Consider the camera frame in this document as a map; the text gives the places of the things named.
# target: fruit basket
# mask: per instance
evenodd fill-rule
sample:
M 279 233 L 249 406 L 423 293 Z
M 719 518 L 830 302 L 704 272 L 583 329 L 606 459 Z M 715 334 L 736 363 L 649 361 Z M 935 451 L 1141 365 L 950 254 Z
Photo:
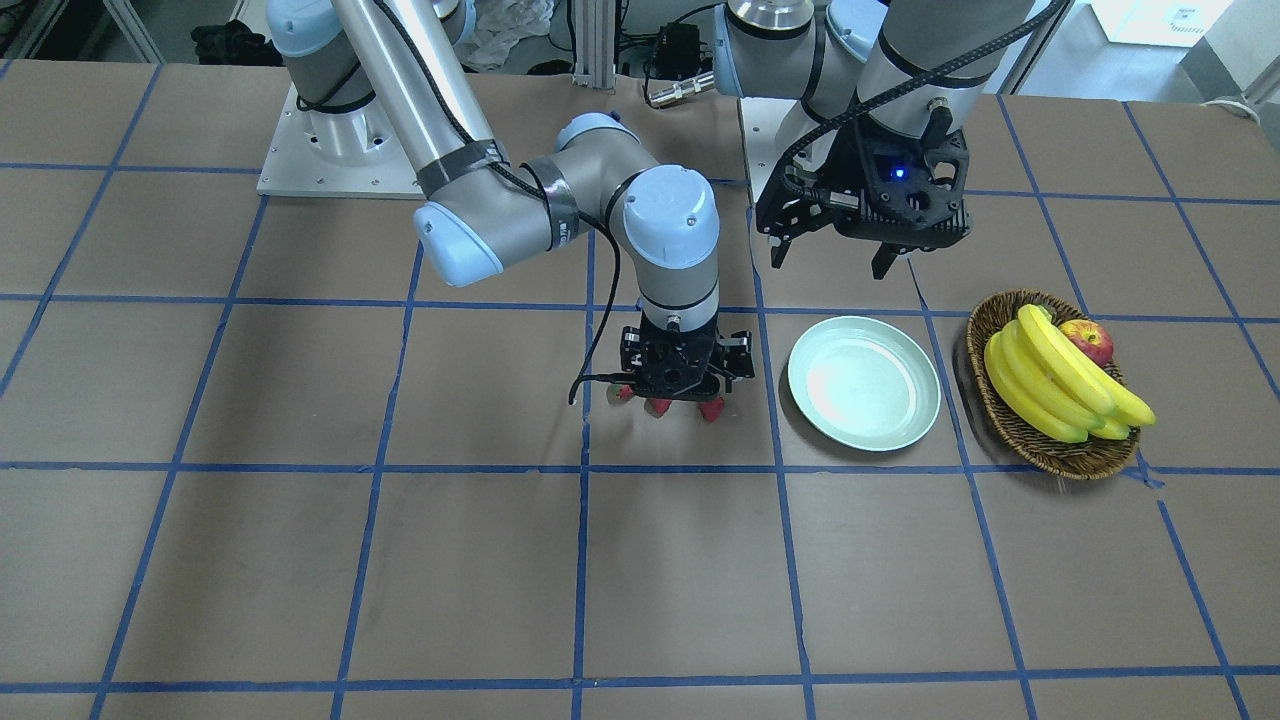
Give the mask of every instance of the fruit basket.
M 1070 302 L 1036 290 L 1010 290 L 993 295 L 974 307 L 965 328 L 965 348 L 973 368 L 978 395 L 991 418 L 996 433 L 1018 455 L 1032 465 L 1055 475 L 1074 480 L 1100 480 L 1123 470 L 1138 450 L 1139 430 L 1134 428 L 1125 439 L 1103 439 L 1089 437 L 1079 443 L 1065 443 L 1052 439 L 1019 418 L 1005 401 L 996 395 L 982 360 L 983 347 L 991 336 L 1005 323 L 1018 315 L 1018 309 L 1032 302 L 1044 305 L 1053 311 L 1053 324 L 1085 318 Z M 1115 361 L 1105 368 L 1108 375 L 1124 384 L 1124 375 Z

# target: yellow banana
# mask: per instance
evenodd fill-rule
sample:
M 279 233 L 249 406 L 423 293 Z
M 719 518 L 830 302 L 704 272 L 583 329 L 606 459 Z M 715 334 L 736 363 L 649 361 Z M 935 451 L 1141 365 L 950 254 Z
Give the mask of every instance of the yellow banana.
M 982 356 L 983 364 L 987 368 L 987 375 L 991 378 L 991 384 L 996 387 L 996 393 L 1000 395 L 1001 400 L 1019 418 L 1027 420 L 1028 425 L 1056 441 L 1074 443 L 1089 439 L 1089 433 L 1084 428 L 1076 428 L 1057 419 L 1032 400 L 1027 395 L 1027 391 L 1018 384 L 1016 379 L 1011 377 L 1009 368 L 1005 366 L 1005 359 L 1000 347 L 1001 341 L 1005 338 L 1000 336 L 1001 333 L 998 332 L 991 336 L 991 340 L 987 341 L 987 346 L 983 348 Z
M 1093 361 L 1085 357 L 1080 348 L 1071 345 L 1062 331 L 1055 328 L 1044 318 L 1039 307 L 1030 304 L 1019 307 L 1018 323 L 1027 347 L 1068 393 L 1079 400 L 1080 405 L 1103 418 L 1115 413 L 1116 401 L 1107 388 L 1088 372 L 1084 363 L 1092 365 L 1094 370 L 1101 372 L 1101 368 L 1093 365 Z
M 1052 343 L 1055 348 L 1059 348 L 1060 354 L 1071 364 L 1071 366 L 1076 369 L 1080 377 L 1101 387 L 1111 397 L 1115 407 L 1111 413 L 1102 413 L 1103 415 L 1115 414 L 1116 419 L 1126 425 L 1153 425 L 1156 423 L 1156 414 L 1151 410 L 1149 405 L 1134 395 L 1133 391 L 1117 383 L 1115 378 L 1106 373 L 1106 370 L 1097 366 L 1097 364 L 1089 360 L 1079 347 L 1071 345 L 1071 341 L 1062 334 L 1062 331 L 1055 328 L 1038 307 L 1034 305 L 1024 305 L 1020 310 L 1018 310 L 1018 318 L 1020 319 L 1023 328 L 1027 331 L 1027 337 L 1032 338 L 1033 345 L 1036 345 L 1037 348 L 1043 346 L 1036 342 L 1036 333 L 1032 332 L 1028 325 L 1028 320 L 1021 319 L 1024 314 L 1028 318 L 1033 318 L 1033 320 L 1038 323 L 1036 325 L 1037 331 L 1046 337 L 1046 340 Z
M 1005 366 L 1027 391 L 1027 395 L 1069 425 L 1087 430 L 1103 427 L 1103 418 L 1076 402 L 1074 397 L 1059 387 L 1053 375 L 1048 374 L 1036 355 L 1027 348 L 1018 318 L 1010 320 L 1001 333 L 1004 337 L 1000 347 L 1004 351 Z
M 1105 425 L 1091 429 L 1089 434 L 1103 439 L 1125 439 L 1129 437 L 1129 425 L 1115 418 L 1107 418 Z

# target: round plate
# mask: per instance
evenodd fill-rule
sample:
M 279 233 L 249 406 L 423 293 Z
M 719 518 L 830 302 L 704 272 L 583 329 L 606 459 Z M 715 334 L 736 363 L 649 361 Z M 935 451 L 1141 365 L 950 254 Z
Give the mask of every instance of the round plate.
M 791 348 L 787 383 L 800 411 L 827 437 L 887 451 L 924 437 L 938 418 L 938 373 L 920 346 L 870 318 L 831 318 Z

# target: gray band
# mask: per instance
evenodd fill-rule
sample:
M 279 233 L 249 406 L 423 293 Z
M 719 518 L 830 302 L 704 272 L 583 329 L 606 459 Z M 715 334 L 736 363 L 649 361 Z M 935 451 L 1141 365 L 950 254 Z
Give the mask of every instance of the gray band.
M 417 172 L 417 184 L 428 199 L 436 190 L 461 178 L 471 170 L 490 163 L 506 163 L 507 154 L 497 140 L 477 140 L 439 158 Z
M 547 199 L 547 217 L 552 223 L 552 243 L 547 250 L 564 247 L 577 237 L 577 200 L 573 197 L 573 188 L 549 158 L 535 158 L 522 167 L 534 176 Z

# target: apple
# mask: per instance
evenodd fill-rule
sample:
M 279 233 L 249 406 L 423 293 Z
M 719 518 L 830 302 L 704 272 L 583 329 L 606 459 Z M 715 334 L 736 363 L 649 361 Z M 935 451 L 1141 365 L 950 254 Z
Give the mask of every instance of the apple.
M 1102 325 L 1093 320 L 1068 320 L 1057 327 L 1071 343 L 1080 348 L 1080 352 L 1093 360 L 1100 368 L 1106 368 L 1115 352 L 1115 343 Z

